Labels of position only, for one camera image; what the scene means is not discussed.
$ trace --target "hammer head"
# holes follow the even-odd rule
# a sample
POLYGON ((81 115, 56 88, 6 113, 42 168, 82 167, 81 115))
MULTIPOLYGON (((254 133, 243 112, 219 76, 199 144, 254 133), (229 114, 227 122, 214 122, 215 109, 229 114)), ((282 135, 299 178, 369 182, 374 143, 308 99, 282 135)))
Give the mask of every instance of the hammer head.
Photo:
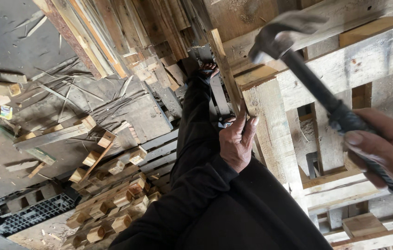
POLYGON ((258 64, 266 53, 277 60, 294 44, 287 31, 313 34, 327 20, 327 18, 304 14, 300 11, 285 12, 261 29, 249 51, 249 59, 258 64))

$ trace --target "wooden stick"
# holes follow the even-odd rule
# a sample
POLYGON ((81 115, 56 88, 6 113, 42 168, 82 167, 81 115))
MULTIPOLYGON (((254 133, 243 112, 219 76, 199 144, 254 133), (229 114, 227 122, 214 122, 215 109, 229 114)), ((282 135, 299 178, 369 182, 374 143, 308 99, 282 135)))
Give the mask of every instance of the wooden stick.
POLYGON ((36 175, 36 174, 39 172, 39 170, 41 170, 45 165, 46 165, 45 162, 42 162, 41 164, 39 164, 39 166, 37 166, 37 167, 30 173, 30 175, 28 175, 28 178, 30 178, 30 179, 33 178, 33 176, 36 175))
POLYGON ((85 180, 85 178, 87 178, 87 176, 90 174, 90 172, 93 170, 93 168, 96 167, 96 165, 98 165, 99 161, 105 156, 105 154, 110 150, 110 148, 113 146, 113 142, 110 143, 110 145, 108 145, 108 147, 104 150, 104 152, 101 154, 101 156, 99 156, 99 158, 96 160, 96 162, 93 164, 93 166, 91 166, 88 171, 85 173, 85 175, 82 177, 82 179, 78 182, 81 183, 81 181, 85 180))

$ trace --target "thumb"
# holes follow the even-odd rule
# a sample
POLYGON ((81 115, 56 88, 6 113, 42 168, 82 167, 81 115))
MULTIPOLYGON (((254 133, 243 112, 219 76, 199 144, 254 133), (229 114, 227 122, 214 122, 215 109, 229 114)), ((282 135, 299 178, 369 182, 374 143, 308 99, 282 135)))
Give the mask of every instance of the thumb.
POLYGON ((260 117, 257 116, 249 119, 249 121, 246 123, 243 139, 241 140, 241 143, 244 147, 249 147, 250 143, 254 139, 255 132, 257 131, 257 124, 259 121, 260 117))

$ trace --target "right hand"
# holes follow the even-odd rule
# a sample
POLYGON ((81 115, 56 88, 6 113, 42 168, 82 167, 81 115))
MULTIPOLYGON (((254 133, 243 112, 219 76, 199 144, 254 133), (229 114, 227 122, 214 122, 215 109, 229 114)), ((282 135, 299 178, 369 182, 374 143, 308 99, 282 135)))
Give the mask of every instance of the right hand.
POLYGON ((358 109, 354 112, 375 128, 382 137, 365 131, 347 132, 345 144, 352 150, 348 152, 349 158, 376 188, 386 190, 387 185, 383 179, 372 172, 355 152, 380 164, 393 180, 393 118, 375 109, 358 109))

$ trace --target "hammer handle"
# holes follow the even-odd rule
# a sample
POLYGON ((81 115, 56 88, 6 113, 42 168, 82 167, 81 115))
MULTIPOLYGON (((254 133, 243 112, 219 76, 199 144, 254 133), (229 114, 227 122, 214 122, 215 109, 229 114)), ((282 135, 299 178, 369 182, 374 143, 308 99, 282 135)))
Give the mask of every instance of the hammer handle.
MULTIPOLYGON (((346 105, 338 100, 322 81, 306 66, 303 58, 289 49, 282 55, 281 60, 292 70, 294 75, 305 85, 312 95, 331 114, 330 125, 339 130, 341 134, 353 130, 363 130, 373 134, 377 132, 367 125, 358 115, 351 111, 346 105)), ((359 155, 368 167, 377 173, 387 184, 389 191, 393 194, 393 180, 387 175, 378 163, 359 155)))

